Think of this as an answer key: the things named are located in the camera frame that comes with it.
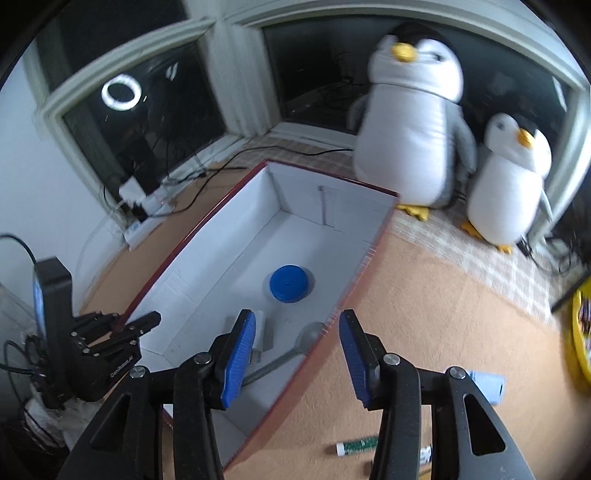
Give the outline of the yellow fruit bowl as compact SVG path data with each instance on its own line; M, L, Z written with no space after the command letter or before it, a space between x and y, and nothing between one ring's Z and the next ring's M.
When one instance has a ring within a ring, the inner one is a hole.
M590 395L590 322L584 326L584 316L590 318L590 280L586 280L570 300L565 340L570 377L578 391Z

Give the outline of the blue phone stand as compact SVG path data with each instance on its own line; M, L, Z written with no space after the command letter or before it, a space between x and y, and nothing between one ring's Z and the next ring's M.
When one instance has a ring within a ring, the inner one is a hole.
M502 402L506 390L504 376L474 370L469 371L468 375L491 405L497 406Z

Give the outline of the grey spoon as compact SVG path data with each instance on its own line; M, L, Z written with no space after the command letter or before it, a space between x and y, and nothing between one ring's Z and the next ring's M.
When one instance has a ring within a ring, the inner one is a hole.
M297 356L308 356L308 353L311 352L311 349L318 343L318 340L321 339L322 335L325 334L325 324L322 322L312 322L309 323L307 326L304 326L304 329L301 330L301 333L297 336L297 340L294 343L294 347L288 350L280 357L277 357L273 361L271 361L263 368L256 370L252 374L245 376L242 380L242 387L249 386L256 381L259 381L261 378L266 377L273 371L276 371L278 368L290 362Z

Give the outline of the white power adapter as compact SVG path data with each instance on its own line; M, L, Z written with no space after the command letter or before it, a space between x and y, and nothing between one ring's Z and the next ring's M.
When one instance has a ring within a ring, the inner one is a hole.
M130 177L118 189L120 198L129 206L140 205L146 194L135 177Z

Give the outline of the large plush penguin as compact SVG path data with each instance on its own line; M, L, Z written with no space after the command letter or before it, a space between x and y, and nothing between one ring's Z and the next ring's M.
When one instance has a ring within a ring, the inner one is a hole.
M464 193L478 167L460 106L460 60L438 31L404 22L377 43L368 78L369 92L349 108L353 172L398 193L398 208L426 221Z

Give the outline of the white power strip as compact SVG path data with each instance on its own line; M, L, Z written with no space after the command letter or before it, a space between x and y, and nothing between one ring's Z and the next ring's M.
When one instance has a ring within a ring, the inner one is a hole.
M123 232L123 238L129 251L135 250L173 211L169 202L164 202L160 208L149 215L143 222L136 220Z

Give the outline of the white usb charger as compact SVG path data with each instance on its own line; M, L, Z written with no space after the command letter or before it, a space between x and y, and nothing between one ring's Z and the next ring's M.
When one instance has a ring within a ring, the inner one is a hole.
M250 363L259 364L263 353L273 349L274 323L273 319L261 310L254 311L254 316L256 316L256 335L254 335L250 352Z

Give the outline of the small plush penguin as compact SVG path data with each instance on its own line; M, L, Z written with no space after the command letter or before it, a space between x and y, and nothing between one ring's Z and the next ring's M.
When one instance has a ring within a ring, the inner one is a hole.
M552 166L549 141L523 116L498 113L489 120L481 161L467 196L461 228L498 251L510 254L530 230L538 211L551 220L545 191Z

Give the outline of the green white lip balm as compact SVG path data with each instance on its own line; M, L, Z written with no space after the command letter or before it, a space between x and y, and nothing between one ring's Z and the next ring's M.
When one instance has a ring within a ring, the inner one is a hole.
M335 444L335 453L339 457L358 455L376 450L379 437L367 436L359 439L338 442Z

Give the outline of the red cardboard box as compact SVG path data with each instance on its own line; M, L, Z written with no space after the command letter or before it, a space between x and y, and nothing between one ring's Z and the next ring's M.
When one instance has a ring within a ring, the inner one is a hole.
M397 195L335 174L266 160L249 172L181 240L124 313L161 315L140 341L152 371L176 367L228 333L242 309L274 323L273 349L252 374L283 355L312 322L328 331L359 282L389 225ZM304 268L308 295L281 303L270 276Z

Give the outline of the patterned white lighter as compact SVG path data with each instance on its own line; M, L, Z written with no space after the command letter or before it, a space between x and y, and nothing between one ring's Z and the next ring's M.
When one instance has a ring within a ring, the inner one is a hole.
M433 447L431 445L422 447L420 451L420 466L428 465L432 461Z

